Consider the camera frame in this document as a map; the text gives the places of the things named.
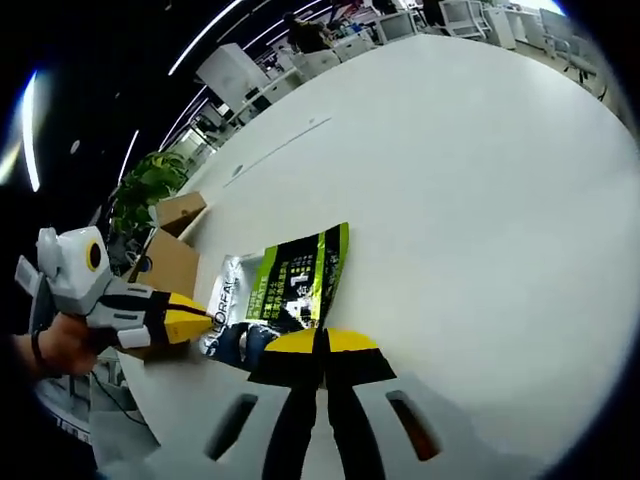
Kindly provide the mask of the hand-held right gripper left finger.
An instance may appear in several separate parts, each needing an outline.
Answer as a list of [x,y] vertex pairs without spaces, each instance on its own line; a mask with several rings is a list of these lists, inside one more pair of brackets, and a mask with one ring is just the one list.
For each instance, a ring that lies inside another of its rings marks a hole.
[[129,445],[98,463],[101,479],[299,479],[321,384],[318,329],[271,342],[234,399],[208,419],[209,435]]

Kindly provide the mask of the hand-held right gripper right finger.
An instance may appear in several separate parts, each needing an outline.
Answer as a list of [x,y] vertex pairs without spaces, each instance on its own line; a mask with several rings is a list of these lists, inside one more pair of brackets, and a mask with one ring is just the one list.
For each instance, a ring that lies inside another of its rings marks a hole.
[[454,403],[394,372],[378,345],[328,328],[329,421],[348,479],[517,479],[520,460],[481,440]]

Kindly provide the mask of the person's left hand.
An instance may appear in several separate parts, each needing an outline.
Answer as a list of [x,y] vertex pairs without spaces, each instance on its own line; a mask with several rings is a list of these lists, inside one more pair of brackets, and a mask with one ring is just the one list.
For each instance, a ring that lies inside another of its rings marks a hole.
[[114,332],[92,329],[83,317],[58,313],[51,325],[38,334],[36,345],[48,376],[79,376],[89,373],[98,355],[114,341]]

